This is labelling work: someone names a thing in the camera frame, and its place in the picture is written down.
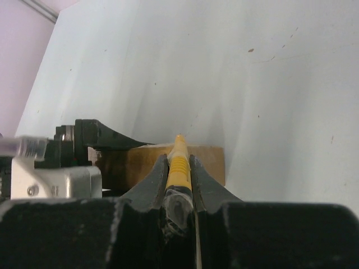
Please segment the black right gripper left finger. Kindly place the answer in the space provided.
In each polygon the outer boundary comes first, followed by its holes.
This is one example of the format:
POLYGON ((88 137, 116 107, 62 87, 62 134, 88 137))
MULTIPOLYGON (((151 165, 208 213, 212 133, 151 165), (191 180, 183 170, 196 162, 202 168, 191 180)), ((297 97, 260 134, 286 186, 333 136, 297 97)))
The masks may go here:
POLYGON ((2 268, 160 268, 167 157, 120 197, 1 203, 2 268))

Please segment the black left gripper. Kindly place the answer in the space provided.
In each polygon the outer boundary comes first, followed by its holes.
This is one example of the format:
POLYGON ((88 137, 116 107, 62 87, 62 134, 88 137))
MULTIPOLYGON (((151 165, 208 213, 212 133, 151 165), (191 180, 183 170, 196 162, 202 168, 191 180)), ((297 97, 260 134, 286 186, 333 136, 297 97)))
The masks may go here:
POLYGON ((96 119, 77 119, 74 126, 56 127, 46 148, 46 168, 92 166, 87 147, 132 149, 149 144, 112 130, 96 119))

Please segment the yellow utility knife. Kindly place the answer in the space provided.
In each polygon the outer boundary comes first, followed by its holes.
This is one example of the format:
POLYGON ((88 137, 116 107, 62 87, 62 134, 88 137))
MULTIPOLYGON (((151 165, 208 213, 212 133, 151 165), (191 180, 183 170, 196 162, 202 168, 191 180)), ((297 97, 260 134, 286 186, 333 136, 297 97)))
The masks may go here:
POLYGON ((176 136, 167 159, 169 172, 163 200, 163 233, 167 238, 184 237, 189 230, 194 204, 189 153, 183 135, 176 136))

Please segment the brown cardboard express box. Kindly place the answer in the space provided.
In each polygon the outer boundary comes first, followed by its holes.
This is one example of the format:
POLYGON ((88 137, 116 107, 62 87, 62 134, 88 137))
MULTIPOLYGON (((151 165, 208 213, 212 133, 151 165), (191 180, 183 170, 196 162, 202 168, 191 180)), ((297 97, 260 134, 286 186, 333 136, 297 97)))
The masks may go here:
MULTIPOLYGON (((129 150, 94 151, 89 160, 102 174, 104 189, 126 192, 142 181, 152 170, 160 155, 169 154, 172 143, 147 145, 129 150)), ((188 145, 188 153, 196 156, 206 171, 225 185, 224 150, 217 146, 188 145)))

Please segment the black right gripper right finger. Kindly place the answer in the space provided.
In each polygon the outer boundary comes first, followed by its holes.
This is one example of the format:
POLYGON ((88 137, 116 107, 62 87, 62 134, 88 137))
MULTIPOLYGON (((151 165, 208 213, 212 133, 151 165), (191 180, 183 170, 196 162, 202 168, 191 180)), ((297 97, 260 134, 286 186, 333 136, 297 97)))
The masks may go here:
POLYGON ((358 218, 325 203, 245 202, 190 157, 203 268, 357 268, 358 218))

